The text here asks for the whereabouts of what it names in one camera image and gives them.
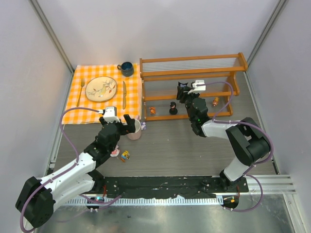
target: wooden rack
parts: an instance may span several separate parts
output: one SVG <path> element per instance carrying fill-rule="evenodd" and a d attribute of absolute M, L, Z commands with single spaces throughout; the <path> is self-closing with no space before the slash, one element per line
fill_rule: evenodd
<path fill-rule="evenodd" d="M 160 59 L 140 59 L 140 77 L 142 79 L 142 99 L 145 120 L 185 119 L 188 115 L 147 116 L 146 102 L 155 100 L 173 100 L 176 95 L 146 96 L 145 82 L 202 79 L 227 77 L 233 87 L 233 94 L 239 95 L 240 90 L 236 81 L 237 71 L 247 71 L 247 62 L 243 53 L 229 55 L 176 57 Z M 223 97 L 227 103 L 231 91 L 224 85 L 222 91 L 205 92 L 200 97 Z M 231 116 L 232 106 L 227 106 L 227 112 L 221 112 L 218 116 Z"/>

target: wooden knife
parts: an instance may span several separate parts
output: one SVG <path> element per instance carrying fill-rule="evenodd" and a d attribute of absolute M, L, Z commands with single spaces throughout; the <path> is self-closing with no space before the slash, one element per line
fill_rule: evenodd
<path fill-rule="evenodd" d="M 126 107 L 126 85 L 125 81 L 123 81 L 123 109 Z"/>

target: orange checkered tablecloth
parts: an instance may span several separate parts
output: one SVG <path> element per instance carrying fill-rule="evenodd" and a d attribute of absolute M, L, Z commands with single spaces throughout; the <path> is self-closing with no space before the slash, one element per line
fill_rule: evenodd
<path fill-rule="evenodd" d="M 124 77 L 117 69 L 117 65 L 108 66 L 77 66 L 72 84 L 70 94 L 68 97 L 66 110 L 77 106 L 80 90 L 81 79 L 84 78 L 85 85 L 82 88 L 80 105 L 79 107 L 92 108 L 92 109 L 105 109 L 108 106 L 115 106 L 117 108 L 118 117 L 124 121 L 124 114 L 129 114 L 134 118 L 137 115 L 141 116 L 141 78 L 139 76 L 139 65 L 133 64 L 134 74 L 130 77 Z M 113 78 L 117 82 L 117 92 L 115 96 L 104 102 L 90 101 L 86 97 L 86 85 L 94 78 L 108 76 Z M 122 108 L 123 104 L 123 81 L 126 84 L 126 108 Z M 63 124 L 87 124 L 99 122 L 101 115 L 87 110 L 73 110 L 65 114 L 63 118 Z"/>

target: wall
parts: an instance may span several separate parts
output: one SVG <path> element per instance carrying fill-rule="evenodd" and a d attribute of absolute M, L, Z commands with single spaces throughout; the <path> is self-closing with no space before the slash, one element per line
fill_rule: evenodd
<path fill-rule="evenodd" d="M 249 69 L 280 171 L 311 215 L 311 1 L 289 1 Z"/>
<path fill-rule="evenodd" d="M 25 0 L 0 3 L 0 232 L 20 232 L 15 203 L 44 175 L 70 74 Z"/>
<path fill-rule="evenodd" d="M 74 66 L 244 52 L 278 0 L 39 0 Z"/>

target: mug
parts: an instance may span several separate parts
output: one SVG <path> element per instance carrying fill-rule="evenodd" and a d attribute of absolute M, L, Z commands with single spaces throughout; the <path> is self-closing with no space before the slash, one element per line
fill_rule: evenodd
<path fill-rule="evenodd" d="M 122 65 L 118 65 L 117 68 L 118 70 L 121 70 L 121 73 L 125 77 L 129 77 L 134 74 L 134 67 L 130 62 L 124 62 Z"/>
<path fill-rule="evenodd" d="M 131 140 L 137 140 L 141 136 L 141 124 L 140 121 L 135 119 L 135 133 L 128 133 L 127 137 Z"/>

